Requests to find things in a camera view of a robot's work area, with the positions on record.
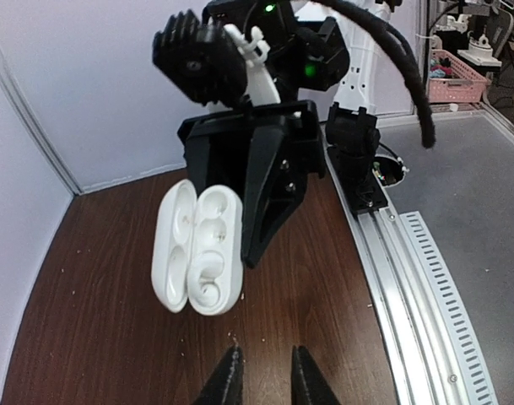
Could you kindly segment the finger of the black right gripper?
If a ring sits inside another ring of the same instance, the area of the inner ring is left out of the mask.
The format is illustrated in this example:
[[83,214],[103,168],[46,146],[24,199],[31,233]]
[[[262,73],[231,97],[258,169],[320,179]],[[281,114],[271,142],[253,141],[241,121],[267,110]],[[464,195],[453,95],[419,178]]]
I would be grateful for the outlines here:
[[209,186],[211,152],[209,135],[202,132],[198,126],[193,127],[186,139],[185,158],[188,179],[194,185],[197,196],[200,196]]
[[241,259],[254,268],[304,199],[307,169],[292,119],[265,120],[252,134],[243,197]]

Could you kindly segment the white oval charging case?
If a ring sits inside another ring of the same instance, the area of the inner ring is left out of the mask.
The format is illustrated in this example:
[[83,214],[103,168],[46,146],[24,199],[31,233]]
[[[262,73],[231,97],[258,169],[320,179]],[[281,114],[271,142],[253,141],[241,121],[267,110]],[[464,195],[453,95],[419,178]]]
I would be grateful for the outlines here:
[[173,313],[189,304],[203,316],[229,311],[239,299],[243,206],[227,186],[197,194],[189,180],[163,197],[156,223],[151,282],[160,303]]

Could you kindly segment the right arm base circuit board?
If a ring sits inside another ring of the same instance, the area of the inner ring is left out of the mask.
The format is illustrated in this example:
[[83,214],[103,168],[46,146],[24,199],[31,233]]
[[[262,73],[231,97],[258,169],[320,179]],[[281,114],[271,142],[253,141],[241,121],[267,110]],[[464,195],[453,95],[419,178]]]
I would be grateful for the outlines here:
[[376,155],[372,170],[383,187],[396,186],[409,173],[401,157],[384,154]]

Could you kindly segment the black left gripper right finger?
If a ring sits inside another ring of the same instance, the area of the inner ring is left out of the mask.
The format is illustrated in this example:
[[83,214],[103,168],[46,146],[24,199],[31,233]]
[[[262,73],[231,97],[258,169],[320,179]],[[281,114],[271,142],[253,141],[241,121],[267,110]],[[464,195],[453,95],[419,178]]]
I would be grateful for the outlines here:
[[340,404],[305,346],[293,347],[290,381],[292,404]]

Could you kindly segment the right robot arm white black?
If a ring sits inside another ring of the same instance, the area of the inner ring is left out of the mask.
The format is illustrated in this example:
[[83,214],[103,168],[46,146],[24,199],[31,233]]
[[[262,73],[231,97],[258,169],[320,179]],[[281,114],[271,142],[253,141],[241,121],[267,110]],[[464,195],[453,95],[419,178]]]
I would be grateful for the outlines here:
[[302,203],[311,173],[334,163],[354,211],[386,200],[373,176],[380,133],[370,103],[385,52],[425,103],[413,53],[388,23],[394,1],[332,1],[321,21],[288,1],[212,1],[173,14],[155,34],[154,65],[208,114],[178,130],[197,192],[222,185],[243,205],[236,256],[255,267]]

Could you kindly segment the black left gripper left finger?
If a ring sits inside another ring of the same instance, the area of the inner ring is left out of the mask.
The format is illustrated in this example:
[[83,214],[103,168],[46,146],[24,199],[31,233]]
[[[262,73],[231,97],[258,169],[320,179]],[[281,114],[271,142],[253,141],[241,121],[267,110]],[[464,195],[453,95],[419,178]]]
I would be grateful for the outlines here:
[[239,345],[228,348],[217,363],[193,405],[238,405],[243,403],[244,357]]

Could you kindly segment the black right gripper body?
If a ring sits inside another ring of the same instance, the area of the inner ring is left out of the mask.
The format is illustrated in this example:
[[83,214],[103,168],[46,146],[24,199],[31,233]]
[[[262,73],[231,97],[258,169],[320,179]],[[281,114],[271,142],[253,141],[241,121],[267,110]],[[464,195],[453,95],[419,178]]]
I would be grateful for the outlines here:
[[243,197],[253,131],[265,120],[281,116],[294,121],[295,139],[305,162],[307,174],[317,173],[323,177],[325,163],[322,129],[316,104],[309,100],[262,105],[245,111],[223,111],[188,118],[181,124],[177,135],[184,146],[185,158],[185,143],[191,129],[198,126],[202,132],[207,133],[212,148],[208,187],[225,185]]

